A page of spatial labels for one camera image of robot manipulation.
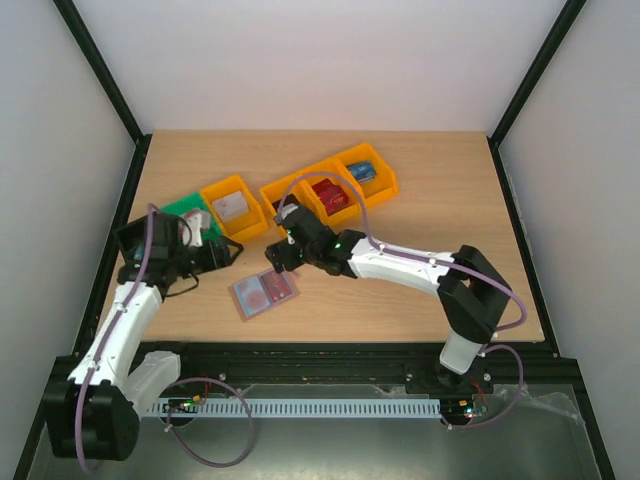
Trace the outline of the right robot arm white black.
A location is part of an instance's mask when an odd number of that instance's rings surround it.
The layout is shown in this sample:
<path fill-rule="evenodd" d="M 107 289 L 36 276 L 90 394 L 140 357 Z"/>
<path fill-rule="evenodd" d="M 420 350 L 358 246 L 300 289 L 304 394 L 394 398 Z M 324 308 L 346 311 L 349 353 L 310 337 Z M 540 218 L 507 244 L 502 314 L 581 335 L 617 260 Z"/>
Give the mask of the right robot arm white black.
<path fill-rule="evenodd" d="M 275 216 L 286 238 L 269 245 L 274 270 L 292 272 L 304 264 L 331 276 L 383 280 L 437 297 L 450 333 L 441 350 L 436 379 L 445 390 L 460 390 L 471 366 L 497 332 L 512 290 L 477 249 L 426 252 L 384 244 L 355 230 L 334 232 L 309 208 L 288 204 Z"/>

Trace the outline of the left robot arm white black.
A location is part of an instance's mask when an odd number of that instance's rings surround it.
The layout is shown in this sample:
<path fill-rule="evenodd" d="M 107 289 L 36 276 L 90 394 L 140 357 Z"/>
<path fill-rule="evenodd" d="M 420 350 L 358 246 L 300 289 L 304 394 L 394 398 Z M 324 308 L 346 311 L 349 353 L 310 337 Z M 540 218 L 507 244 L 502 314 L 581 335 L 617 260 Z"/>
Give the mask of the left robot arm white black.
<path fill-rule="evenodd" d="M 180 375 L 179 355 L 152 351 L 132 362 L 148 324 L 179 279 L 228 267 L 242 244 L 221 235 L 201 236 L 204 212 L 188 218 L 151 208 L 115 230 L 124 264 L 113 303 L 88 351 L 64 381 L 43 396 L 50 444 L 58 458 L 127 459 L 139 436 L 143 414 Z"/>

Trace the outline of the white card stack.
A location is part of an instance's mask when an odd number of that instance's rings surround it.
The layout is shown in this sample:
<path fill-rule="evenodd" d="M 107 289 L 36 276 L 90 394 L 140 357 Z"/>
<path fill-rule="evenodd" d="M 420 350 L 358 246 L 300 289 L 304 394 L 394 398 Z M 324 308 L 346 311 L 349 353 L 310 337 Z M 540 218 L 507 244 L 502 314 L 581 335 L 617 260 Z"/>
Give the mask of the white card stack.
<path fill-rule="evenodd" d="M 242 191 L 235 191 L 213 200 L 211 205 L 222 222 L 230 222 L 250 211 Z"/>

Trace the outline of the red card stack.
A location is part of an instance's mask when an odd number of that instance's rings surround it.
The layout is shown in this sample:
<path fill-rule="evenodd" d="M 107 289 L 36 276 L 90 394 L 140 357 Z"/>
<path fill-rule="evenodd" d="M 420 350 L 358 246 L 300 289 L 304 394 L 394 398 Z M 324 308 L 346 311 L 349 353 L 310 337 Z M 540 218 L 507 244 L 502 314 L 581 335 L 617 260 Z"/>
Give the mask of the red card stack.
<path fill-rule="evenodd" d="M 334 184 L 330 179 L 325 178 L 312 185 L 312 189 L 328 216 L 334 215 L 349 206 L 349 197 L 338 184 Z"/>

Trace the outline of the blue card stack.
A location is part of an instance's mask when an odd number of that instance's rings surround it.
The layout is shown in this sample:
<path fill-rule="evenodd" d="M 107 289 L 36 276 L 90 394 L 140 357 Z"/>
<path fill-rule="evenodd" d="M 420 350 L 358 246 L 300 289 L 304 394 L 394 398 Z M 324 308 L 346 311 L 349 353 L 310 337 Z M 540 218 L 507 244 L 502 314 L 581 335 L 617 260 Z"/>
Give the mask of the blue card stack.
<path fill-rule="evenodd" d="M 364 184 L 376 178 L 377 172 L 370 160 L 360 161 L 346 166 L 351 176 L 359 183 Z"/>

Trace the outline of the green bin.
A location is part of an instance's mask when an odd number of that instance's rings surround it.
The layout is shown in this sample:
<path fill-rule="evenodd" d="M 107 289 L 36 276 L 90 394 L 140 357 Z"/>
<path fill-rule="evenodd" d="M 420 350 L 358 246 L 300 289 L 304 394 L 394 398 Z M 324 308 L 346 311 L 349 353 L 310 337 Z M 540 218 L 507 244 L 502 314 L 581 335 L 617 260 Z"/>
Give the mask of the green bin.
<path fill-rule="evenodd" d="M 201 227 L 201 238 L 203 240 L 218 242 L 223 236 L 217 220 L 199 192 L 191 193 L 179 200 L 162 206 L 160 210 L 165 213 L 181 216 L 185 219 L 192 214 L 201 213 L 204 221 L 204 225 Z"/>

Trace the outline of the yellow bin single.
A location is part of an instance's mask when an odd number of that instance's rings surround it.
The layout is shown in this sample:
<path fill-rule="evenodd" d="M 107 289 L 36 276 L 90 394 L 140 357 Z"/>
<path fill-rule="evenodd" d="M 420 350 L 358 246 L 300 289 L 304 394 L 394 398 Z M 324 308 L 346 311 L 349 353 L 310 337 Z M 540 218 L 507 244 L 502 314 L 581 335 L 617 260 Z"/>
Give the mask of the yellow bin single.
<path fill-rule="evenodd" d="M 234 174 L 199 190 L 220 231 L 245 243 L 269 229 L 264 212 L 243 178 Z"/>

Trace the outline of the yellow triple bin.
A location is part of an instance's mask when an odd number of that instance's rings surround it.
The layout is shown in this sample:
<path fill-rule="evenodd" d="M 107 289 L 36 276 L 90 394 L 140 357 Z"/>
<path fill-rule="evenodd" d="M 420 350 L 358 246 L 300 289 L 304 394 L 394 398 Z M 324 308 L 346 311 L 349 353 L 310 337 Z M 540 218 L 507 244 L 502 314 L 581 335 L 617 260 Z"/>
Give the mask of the yellow triple bin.
<path fill-rule="evenodd" d="M 259 188 L 265 215 L 302 204 L 336 226 L 399 192 L 395 171 L 369 143 L 361 143 Z"/>

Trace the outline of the black bin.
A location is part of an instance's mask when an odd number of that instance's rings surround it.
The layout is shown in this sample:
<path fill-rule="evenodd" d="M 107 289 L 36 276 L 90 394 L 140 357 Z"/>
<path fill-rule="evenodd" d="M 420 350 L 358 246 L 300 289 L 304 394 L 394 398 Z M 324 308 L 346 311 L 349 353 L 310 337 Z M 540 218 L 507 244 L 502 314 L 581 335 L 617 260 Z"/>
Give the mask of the black bin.
<path fill-rule="evenodd" d="M 151 248 L 156 212 L 150 210 L 113 232 L 118 249 L 126 264 L 140 267 L 147 251 Z"/>

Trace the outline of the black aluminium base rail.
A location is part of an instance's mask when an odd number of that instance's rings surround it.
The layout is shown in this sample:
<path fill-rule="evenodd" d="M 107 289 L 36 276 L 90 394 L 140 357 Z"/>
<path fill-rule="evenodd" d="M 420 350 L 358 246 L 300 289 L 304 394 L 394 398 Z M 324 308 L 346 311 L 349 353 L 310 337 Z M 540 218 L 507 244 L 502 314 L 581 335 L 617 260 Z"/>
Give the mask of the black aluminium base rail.
<path fill-rule="evenodd" d="M 455 377 L 438 362 L 438 343 L 264 344 L 145 342 L 134 355 L 139 365 L 154 350 L 181 357 L 184 378 L 206 376 L 233 386 L 253 384 L 403 385 L 410 394 L 489 392 L 497 384 L 524 382 L 569 385 L 584 390 L 578 363 L 543 344 L 513 343 L 475 360 L 469 373 Z"/>

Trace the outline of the left black frame post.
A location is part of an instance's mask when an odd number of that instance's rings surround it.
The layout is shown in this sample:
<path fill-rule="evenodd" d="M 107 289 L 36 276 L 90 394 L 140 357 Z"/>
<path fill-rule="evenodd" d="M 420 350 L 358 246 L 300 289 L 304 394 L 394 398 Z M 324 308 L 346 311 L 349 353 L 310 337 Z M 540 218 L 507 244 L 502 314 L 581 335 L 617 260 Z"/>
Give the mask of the left black frame post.
<path fill-rule="evenodd" d="M 116 115 L 124 126 L 131 140 L 142 143 L 146 136 L 138 125 L 121 89 L 111 73 L 98 45 L 87 27 L 76 4 L 72 0 L 54 0 L 63 22 L 75 40 L 98 83 L 111 103 Z"/>

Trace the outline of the black frame post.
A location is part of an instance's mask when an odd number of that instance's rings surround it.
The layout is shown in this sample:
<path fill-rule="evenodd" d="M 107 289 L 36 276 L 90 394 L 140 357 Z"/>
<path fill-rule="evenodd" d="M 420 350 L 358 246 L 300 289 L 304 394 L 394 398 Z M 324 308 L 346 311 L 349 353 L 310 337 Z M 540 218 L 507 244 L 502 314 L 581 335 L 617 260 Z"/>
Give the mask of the black frame post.
<path fill-rule="evenodd" d="M 497 151 L 518 119 L 530 96 L 553 60 L 581 11 L 586 0 L 567 0 L 538 49 L 533 61 L 517 87 L 494 132 L 488 138 L 491 151 Z"/>
<path fill-rule="evenodd" d="M 63 22 L 75 40 L 98 83 L 111 103 L 116 115 L 124 126 L 131 140 L 142 143 L 146 136 L 138 125 L 121 89 L 111 73 L 98 45 L 87 27 L 76 4 L 72 0 L 54 0 Z"/>

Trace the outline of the right black frame post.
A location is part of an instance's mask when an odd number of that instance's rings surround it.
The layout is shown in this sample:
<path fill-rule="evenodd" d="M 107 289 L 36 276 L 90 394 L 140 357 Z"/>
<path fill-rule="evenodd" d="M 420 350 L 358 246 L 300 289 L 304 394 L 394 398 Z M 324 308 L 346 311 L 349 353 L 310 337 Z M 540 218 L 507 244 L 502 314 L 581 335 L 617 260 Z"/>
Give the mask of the right black frame post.
<path fill-rule="evenodd" d="M 533 61 L 517 87 L 494 132 L 488 138 L 491 151 L 497 151 L 518 119 L 530 96 L 553 60 L 581 11 L 586 0 L 567 0 L 538 49 Z"/>

